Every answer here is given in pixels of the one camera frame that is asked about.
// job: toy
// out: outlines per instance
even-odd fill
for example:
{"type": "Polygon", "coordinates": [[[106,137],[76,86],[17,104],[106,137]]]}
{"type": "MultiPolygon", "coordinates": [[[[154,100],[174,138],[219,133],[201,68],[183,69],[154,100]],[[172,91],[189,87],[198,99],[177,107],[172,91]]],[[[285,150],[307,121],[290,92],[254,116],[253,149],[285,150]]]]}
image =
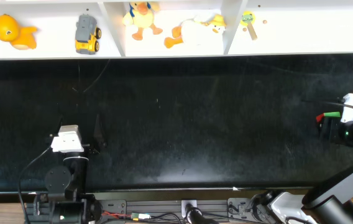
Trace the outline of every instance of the toy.
{"type": "Polygon", "coordinates": [[[18,50],[36,48],[34,32],[37,32],[36,27],[21,27],[11,16],[0,16],[0,40],[10,42],[18,50]]]}
{"type": "Polygon", "coordinates": [[[90,15],[81,15],[76,23],[76,51],[80,54],[95,54],[99,51],[98,40],[102,37],[101,29],[96,26],[96,19],[90,15]]]}
{"type": "Polygon", "coordinates": [[[223,16],[217,14],[210,22],[200,22],[197,19],[188,19],[181,26],[172,29],[172,36],[164,40],[166,48],[170,49],[175,44],[186,43],[190,45],[201,45],[209,35],[222,34],[226,24],[223,16]]]}
{"type": "Polygon", "coordinates": [[[252,40],[258,39],[257,34],[255,33],[255,30],[254,30],[254,27],[252,26],[254,22],[255,22],[255,15],[252,12],[246,11],[243,13],[240,24],[248,28],[252,40]]]}
{"type": "Polygon", "coordinates": [[[154,35],[161,34],[162,29],[154,25],[154,13],[153,11],[159,11],[160,6],[157,2],[130,2],[130,11],[124,16],[122,22],[124,25],[135,25],[138,27],[138,32],[132,35],[135,40],[143,39],[144,29],[150,27],[153,30],[154,35]]]}

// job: white duck plush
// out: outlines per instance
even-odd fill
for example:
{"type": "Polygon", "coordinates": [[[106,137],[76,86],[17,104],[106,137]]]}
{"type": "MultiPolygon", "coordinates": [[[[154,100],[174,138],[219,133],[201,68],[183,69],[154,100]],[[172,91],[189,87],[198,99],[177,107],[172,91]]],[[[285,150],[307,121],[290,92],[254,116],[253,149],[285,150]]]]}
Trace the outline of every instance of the white duck plush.
{"type": "Polygon", "coordinates": [[[210,44],[211,35],[222,35],[225,31],[226,24],[223,16],[217,14],[210,22],[200,22],[197,18],[183,21],[178,27],[172,29],[172,36],[164,40],[166,48],[170,49],[175,44],[186,43],[188,45],[197,46],[210,44]]]}

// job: truck wheel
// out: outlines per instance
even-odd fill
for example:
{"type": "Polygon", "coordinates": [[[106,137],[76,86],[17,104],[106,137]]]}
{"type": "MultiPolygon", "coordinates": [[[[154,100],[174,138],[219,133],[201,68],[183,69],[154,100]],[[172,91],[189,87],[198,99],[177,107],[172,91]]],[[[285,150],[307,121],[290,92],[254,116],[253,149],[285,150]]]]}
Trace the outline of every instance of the truck wheel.
{"type": "Polygon", "coordinates": [[[100,39],[100,38],[102,37],[102,31],[101,31],[101,29],[96,28],[95,37],[96,37],[97,39],[100,39]]]}
{"type": "Polygon", "coordinates": [[[99,42],[95,41],[95,52],[99,51],[99,42]]]}

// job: red and green object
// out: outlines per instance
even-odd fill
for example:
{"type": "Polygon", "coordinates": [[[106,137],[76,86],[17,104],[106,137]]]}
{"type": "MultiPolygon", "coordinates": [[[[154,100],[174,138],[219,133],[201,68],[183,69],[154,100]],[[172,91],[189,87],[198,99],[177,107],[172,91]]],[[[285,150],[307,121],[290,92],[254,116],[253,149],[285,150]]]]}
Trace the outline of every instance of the red and green object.
{"type": "Polygon", "coordinates": [[[319,123],[323,118],[340,118],[340,112],[329,112],[329,113],[322,113],[321,115],[316,117],[316,122],[319,123]]]}

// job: wooden stick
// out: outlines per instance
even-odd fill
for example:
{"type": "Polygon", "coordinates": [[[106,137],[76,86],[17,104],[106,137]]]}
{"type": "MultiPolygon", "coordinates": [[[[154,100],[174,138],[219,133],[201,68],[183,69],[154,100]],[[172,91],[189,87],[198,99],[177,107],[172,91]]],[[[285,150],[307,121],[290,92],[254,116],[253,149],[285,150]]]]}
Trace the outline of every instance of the wooden stick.
{"type": "Polygon", "coordinates": [[[257,34],[255,33],[254,27],[252,26],[251,22],[247,23],[247,28],[250,32],[250,36],[252,40],[258,39],[257,34]]]}

